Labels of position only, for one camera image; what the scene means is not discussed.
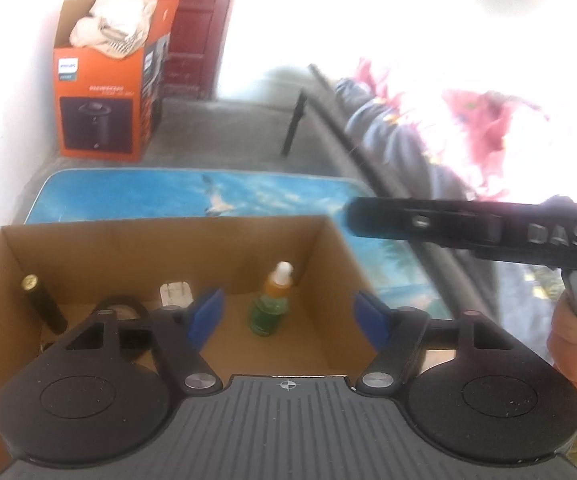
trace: black gripper base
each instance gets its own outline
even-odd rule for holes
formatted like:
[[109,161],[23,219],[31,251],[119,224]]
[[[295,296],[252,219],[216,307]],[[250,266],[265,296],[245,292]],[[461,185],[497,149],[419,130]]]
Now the black gripper base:
[[15,461],[0,480],[576,480],[561,456],[484,466],[443,454],[394,402],[363,397],[341,377],[233,378],[182,402],[171,424],[133,454],[83,469]]

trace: cardboard box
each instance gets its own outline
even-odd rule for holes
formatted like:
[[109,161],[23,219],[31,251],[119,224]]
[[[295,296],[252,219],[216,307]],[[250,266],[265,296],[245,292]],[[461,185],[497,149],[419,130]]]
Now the cardboard box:
[[74,48],[69,36],[95,0],[65,0],[53,50],[60,153],[136,161],[162,117],[164,61],[179,0],[157,0],[146,44],[124,59]]
[[[277,262],[294,267],[291,309],[278,332],[248,328],[252,299]],[[53,338],[28,305],[23,276],[36,273],[69,320],[100,300],[131,294],[157,306],[162,283],[195,295],[226,293],[224,317],[202,354],[224,384],[233,374],[330,375],[355,381],[375,353],[353,319],[370,290],[342,235],[325,217],[178,218],[0,229],[0,387]],[[0,470],[10,457],[0,440]]]

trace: bird image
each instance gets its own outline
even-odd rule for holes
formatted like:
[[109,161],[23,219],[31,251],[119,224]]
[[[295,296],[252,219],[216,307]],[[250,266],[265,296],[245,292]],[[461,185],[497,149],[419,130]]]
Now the bird image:
[[222,213],[235,209],[234,206],[224,202],[211,177],[202,175],[202,181],[206,184],[206,196],[210,200],[210,206],[204,209],[206,216],[220,216]]

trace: gray floor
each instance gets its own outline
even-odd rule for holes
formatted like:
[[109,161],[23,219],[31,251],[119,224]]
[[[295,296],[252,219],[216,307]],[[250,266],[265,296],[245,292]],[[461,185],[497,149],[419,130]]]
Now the gray floor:
[[15,223],[24,222],[41,186],[67,168],[203,168],[345,176],[305,117],[288,157],[280,150],[292,113],[227,102],[167,98],[164,118],[142,161],[135,163],[56,156],[25,187]]

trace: green bottle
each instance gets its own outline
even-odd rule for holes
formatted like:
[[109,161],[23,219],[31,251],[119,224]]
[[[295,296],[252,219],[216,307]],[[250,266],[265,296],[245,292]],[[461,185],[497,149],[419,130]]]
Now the green bottle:
[[273,334],[281,318],[288,312],[292,272],[290,263],[280,262],[268,275],[262,295],[252,302],[251,330],[257,335]]

